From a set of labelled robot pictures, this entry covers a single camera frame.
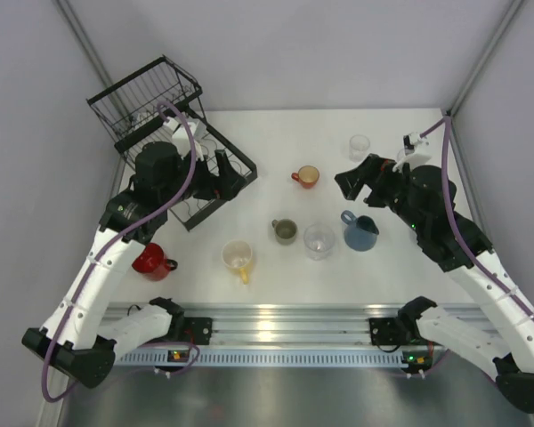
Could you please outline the blue ceramic jug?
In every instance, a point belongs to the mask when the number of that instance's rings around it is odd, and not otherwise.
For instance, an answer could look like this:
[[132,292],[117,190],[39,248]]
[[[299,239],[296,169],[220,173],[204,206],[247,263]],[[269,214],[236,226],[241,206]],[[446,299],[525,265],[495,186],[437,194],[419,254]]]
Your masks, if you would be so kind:
[[367,252],[376,245],[380,232],[372,218],[366,215],[355,216],[351,211],[344,210],[341,220],[346,225],[344,242],[349,248]]

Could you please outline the yellow mug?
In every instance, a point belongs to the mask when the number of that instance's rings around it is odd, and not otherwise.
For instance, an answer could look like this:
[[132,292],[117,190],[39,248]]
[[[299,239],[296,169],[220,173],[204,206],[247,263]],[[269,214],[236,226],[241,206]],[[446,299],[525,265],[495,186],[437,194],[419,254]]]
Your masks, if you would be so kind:
[[232,240],[226,243],[222,248],[221,258],[225,267],[236,274],[243,284],[249,284],[254,266],[254,252],[248,242]]

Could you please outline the red mug black handle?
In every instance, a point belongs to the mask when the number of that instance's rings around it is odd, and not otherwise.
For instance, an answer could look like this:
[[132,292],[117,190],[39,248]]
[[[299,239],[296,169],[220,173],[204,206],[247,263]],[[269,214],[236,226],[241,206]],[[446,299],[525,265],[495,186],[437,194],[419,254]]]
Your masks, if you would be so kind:
[[134,260],[133,270],[150,281],[160,281],[178,268],[176,260],[167,257],[163,248],[148,243],[142,253]]

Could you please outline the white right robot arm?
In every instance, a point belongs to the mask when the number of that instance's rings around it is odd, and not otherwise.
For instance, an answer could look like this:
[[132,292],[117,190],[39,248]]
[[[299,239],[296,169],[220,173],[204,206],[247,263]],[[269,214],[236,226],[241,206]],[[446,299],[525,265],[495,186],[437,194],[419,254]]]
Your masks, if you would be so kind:
[[534,307],[506,275],[479,227],[447,212],[455,184],[436,165],[397,166],[376,154],[337,174],[335,181],[347,200],[369,187],[366,204],[389,208],[406,223],[422,253],[469,294],[498,332],[490,336],[420,296],[395,318],[404,341],[446,347],[494,381],[511,405],[534,414]]

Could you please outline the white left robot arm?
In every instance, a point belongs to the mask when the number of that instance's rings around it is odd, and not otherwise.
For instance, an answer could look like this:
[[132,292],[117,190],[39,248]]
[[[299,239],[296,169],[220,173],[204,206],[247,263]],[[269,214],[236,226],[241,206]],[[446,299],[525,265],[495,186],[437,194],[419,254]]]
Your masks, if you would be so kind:
[[207,158],[181,155],[171,142],[146,144],[135,157],[125,189],[106,205],[93,245],[70,289],[55,312],[26,331],[22,344],[44,361],[89,389],[109,375],[115,361],[146,342],[190,342],[184,310],[158,297],[110,326],[101,321],[111,296],[134,261],[148,248],[167,221],[167,210],[186,198],[227,201],[245,187],[222,149]]

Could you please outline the clear glass at back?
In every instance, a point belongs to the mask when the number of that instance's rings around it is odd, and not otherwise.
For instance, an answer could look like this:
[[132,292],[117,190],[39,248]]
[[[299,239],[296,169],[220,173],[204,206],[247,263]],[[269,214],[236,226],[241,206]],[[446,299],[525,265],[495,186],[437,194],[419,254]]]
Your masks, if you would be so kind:
[[371,142],[363,134],[355,134],[349,140],[349,158],[353,162],[361,162],[368,154]]

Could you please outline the clear glass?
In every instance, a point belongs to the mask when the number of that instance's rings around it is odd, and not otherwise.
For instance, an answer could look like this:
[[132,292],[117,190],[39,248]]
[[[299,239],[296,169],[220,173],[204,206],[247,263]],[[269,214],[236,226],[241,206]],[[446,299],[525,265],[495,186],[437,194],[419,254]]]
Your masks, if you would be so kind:
[[368,154],[371,142],[363,134],[355,134],[349,140],[349,158],[353,162],[361,162]]
[[336,237],[327,224],[316,222],[305,229],[303,242],[307,256],[314,261],[321,261],[333,253]]

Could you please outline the orange small cup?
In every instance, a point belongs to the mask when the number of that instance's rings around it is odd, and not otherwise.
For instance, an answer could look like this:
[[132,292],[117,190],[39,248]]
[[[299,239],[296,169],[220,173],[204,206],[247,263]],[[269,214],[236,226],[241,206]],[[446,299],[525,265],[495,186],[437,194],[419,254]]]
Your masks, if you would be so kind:
[[320,178],[320,171],[312,165],[304,165],[297,172],[291,173],[291,179],[304,189],[313,188]]

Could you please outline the clear glass near centre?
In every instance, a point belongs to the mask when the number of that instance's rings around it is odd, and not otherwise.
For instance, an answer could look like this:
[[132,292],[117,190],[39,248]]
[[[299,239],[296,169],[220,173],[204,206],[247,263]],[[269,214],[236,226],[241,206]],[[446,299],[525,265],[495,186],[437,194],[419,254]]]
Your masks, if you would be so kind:
[[316,222],[305,229],[303,242],[307,256],[314,261],[321,261],[333,253],[336,237],[327,224]]

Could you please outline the olive green small cup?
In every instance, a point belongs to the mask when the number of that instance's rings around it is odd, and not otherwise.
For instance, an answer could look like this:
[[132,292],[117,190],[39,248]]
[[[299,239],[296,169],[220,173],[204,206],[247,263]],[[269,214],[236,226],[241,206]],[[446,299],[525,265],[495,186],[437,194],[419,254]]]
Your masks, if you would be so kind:
[[277,242],[283,246],[291,245],[297,236],[297,225],[290,219],[273,220],[271,222]]

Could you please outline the aluminium mounting rail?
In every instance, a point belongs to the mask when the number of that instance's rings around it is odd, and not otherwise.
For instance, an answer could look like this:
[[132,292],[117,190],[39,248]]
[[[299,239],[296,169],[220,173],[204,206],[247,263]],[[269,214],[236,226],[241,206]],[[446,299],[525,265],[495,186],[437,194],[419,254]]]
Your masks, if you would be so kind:
[[368,346],[369,320],[394,316],[399,304],[196,304],[189,317],[212,319],[215,346]]

